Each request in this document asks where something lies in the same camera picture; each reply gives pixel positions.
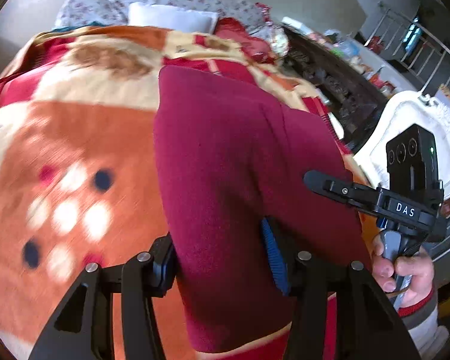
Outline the person's right hand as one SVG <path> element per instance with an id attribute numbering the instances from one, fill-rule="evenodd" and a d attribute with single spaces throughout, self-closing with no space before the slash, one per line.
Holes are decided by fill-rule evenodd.
<path id="1" fill-rule="evenodd" d="M 372 275 L 386 293 L 396 289 L 394 274 L 411 276 L 409 287 L 402 294 L 401 308 L 414 306 L 430 294 L 433 290 L 434 267 L 424 247 L 421 246 L 419 252 L 410 258 L 399 257 L 391 262 L 382 257 L 384 246 L 379 235 L 373 239 L 372 244 Z"/>

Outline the grey sleeve right forearm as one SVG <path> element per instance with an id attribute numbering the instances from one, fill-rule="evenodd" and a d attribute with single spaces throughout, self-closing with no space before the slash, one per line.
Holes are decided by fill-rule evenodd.
<path id="1" fill-rule="evenodd" d="M 449 339 L 449 331 L 438 323 L 437 291 L 413 306 L 398 310 L 421 359 L 435 359 Z"/>

